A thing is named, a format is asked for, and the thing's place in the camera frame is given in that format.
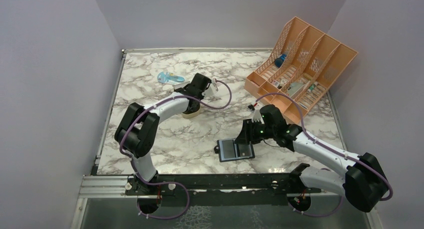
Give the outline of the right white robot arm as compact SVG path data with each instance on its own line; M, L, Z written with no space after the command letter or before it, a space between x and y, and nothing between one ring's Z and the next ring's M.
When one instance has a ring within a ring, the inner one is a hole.
M356 209L370 212L389 191L387 177L378 159L366 152L363 155L333 148L311 135L297 124L287 123L282 113L269 104L245 119L238 145L258 144L272 139L279 147L306 155L326 166L321 170L306 166L288 179L289 188L300 193L306 188L326 190L343 196Z

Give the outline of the gold oval tray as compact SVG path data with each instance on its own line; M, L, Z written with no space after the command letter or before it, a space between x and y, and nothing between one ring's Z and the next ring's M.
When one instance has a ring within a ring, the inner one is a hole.
M197 107L193 107L191 109L188 109L187 111L184 111L182 113L182 117L185 119L191 119L194 117L197 117L201 112L201 106L198 105Z

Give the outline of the black card holder wallet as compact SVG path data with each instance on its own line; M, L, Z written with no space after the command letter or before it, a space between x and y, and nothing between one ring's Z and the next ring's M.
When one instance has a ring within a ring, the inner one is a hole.
M254 159L256 157L252 144L236 144L234 138L217 140L213 150L218 155L221 163Z

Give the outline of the black credit card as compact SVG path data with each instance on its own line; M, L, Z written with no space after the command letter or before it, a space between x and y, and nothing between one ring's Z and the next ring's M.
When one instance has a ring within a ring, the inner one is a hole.
M234 158L236 156L234 140L227 139L221 141L221 151L224 159Z
M253 156L252 146L250 144L238 144L237 155L240 158L251 158Z

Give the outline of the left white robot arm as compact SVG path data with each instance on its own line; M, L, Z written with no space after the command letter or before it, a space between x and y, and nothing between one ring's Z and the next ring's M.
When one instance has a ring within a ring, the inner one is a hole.
M119 151L130 158L135 174L140 178L138 188L144 194L152 194L157 189L154 178L157 170L150 155L160 123L170 117L192 112L200 107L200 102L213 92L216 85L212 79L196 73L187 85L177 88L169 96L150 105L130 104L118 125L114 139L119 143Z

